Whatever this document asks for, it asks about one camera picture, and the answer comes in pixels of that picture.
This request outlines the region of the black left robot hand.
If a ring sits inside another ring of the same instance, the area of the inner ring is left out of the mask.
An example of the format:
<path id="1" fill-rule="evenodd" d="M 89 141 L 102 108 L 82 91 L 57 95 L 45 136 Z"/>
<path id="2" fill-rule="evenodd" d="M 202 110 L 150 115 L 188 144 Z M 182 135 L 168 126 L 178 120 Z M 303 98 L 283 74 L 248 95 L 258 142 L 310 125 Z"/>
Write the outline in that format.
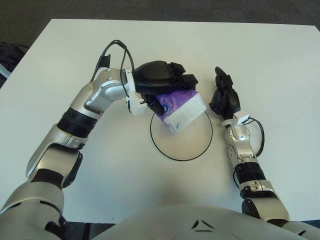
<path id="1" fill-rule="evenodd" d="M 133 74 L 135 91 L 157 115 L 163 116 L 164 108 L 157 99 L 180 90 L 195 90 L 198 80 L 193 74 L 185 74 L 184 67 L 175 62 L 156 60 L 136 68 Z"/>

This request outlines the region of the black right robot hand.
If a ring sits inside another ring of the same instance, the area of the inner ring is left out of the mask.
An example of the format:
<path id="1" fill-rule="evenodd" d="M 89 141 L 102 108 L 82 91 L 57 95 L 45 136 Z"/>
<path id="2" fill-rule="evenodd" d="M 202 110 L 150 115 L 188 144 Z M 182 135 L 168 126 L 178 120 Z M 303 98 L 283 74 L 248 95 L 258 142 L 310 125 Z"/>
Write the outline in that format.
<path id="1" fill-rule="evenodd" d="M 233 89 L 231 76 L 218 66 L 215 67 L 214 71 L 216 73 L 216 90 L 209 107 L 215 114 L 221 116 L 223 120 L 232 119 L 234 113 L 241 110 L 239 96 Z"/>

